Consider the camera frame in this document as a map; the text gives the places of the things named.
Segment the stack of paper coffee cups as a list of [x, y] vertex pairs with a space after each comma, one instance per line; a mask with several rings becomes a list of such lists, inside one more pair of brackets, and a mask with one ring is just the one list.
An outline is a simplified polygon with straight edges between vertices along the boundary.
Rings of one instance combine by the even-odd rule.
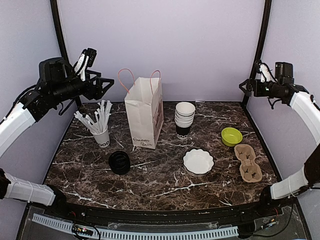
[[175, 106], [175, 129], [176, 136], [184, 140], [189, 136], [194, 121], [196, 107], [190, 102], [179, 102]]

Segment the stack of black cup lids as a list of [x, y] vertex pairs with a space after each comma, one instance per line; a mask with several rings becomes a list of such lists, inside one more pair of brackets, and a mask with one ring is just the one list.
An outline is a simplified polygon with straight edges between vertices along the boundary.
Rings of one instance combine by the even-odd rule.
[[125, 175], [131, 167], [129, 155], [121, 150], [115, 151], [109, 156], [108, 164], [111, 171], [117, 175]]

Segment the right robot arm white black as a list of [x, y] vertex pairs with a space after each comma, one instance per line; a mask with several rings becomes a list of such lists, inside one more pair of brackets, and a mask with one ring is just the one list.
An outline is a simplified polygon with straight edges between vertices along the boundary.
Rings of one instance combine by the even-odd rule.
[[320, 107], [307, 89], [294, 83], [249, 78], [239, 88], [246, 97], [270, 98], [293, 111], [281, 107], [271, 117], [264, 113], [257, 119], [283, 178], [266, 186], [255, 205], [255, 213], [266, 217], [274, 201], [297, 197], [320, 182]]

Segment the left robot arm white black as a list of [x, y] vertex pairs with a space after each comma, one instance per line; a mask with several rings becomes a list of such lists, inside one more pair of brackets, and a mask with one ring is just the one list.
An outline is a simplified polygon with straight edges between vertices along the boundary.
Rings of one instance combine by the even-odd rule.
[[[84, 77], [61, 57], [39, 63], [39, 80], [28, 87], [15, 100], [8, 115], [0, 122], [0, 153], [4, 154], [28, 128], [37, 123], [51, 109], [57, 109], [64, 101], [84, 96], [88, 100], [100, 100], [115, 83], [103, 78], [101, 73], [83, 67]], [[15, 199], [50, 206], [60, 218], [71, 213], [65, 203], [65, 195], [45, 184], [37, 184], [17, 178], [3, 169], [0, 171], [1, 199]]]

